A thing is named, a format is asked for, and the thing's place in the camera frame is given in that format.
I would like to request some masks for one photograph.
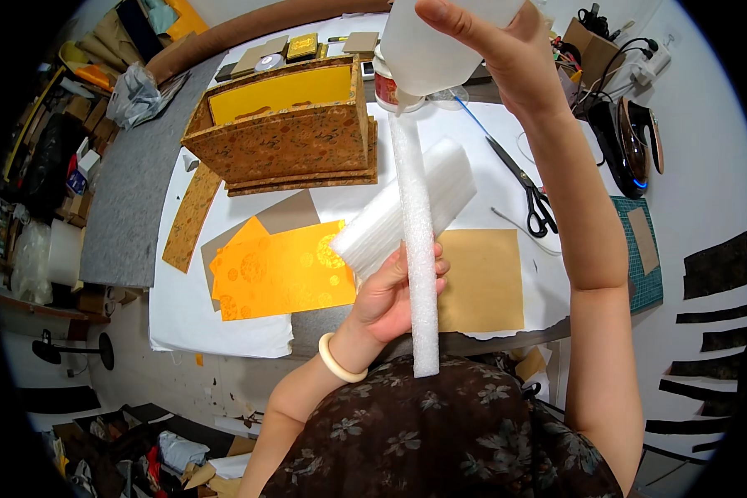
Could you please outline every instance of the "bracelet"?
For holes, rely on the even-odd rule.
[[[361,373],[351,373],[340,366],[338,362],[335,361],[334,358],[332,358],[332,353],[329,352],[329,339],[332,339],[333,335],[334,332],[327,332],[326,334],[322,335],[321,339],[319,340],[319,354],[321,355],[321,359],[323,360],[324,365],[326,365],[330,372],[332,372],[335,377],[339,378],[340,380],[345,380],[346,382],[351,384],[360,382],[368,376],[368,369],[366,368],[365,371]]]

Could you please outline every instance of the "gray felt mat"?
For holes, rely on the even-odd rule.
[[[190,69],[191,76],[153,120],[124,131],[103,158],[80,256],[80,280],[152,287],[155,248],[180,138],[225,53]]]

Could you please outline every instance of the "dark patterned dress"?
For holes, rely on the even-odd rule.
[[[496,366],[411,355],[327,395],[262,496],[622,496],[589,440]]]

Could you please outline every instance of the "brown cushion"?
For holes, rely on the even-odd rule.
[[[387,0],[283,0],[191,36],[154,56],[146,68],[160,84],[171,76],[245,41],[352,12],[389,12]]]

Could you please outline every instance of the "green cutting mat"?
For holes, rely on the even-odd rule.
[[[623,224],[625,238],[627,239],[628,267],[627,272],[631,281],[637,288],[637,292],[631,299],[631,313],[637,313],[645,308],[664,302],[664,286],[661,283],[661,265],[647,274],[642,268],[642,258],[639,256],[637,239],[633,236],[631,223],[627,220],[629,211],[637,207],[642,208],[644,217],[647,218],[647,224],[650,226],[650,233],[653,235],[653,244],[656,245],[658,253],[659,245],[656,241],[656,231],[653,229],[653,222],[650,219],[650,211],[647,210],[647,201],[645,199],[629,199],[627,197],[618,197],[612,195],[612,202],[617,208],[620,215],[620,221]]]

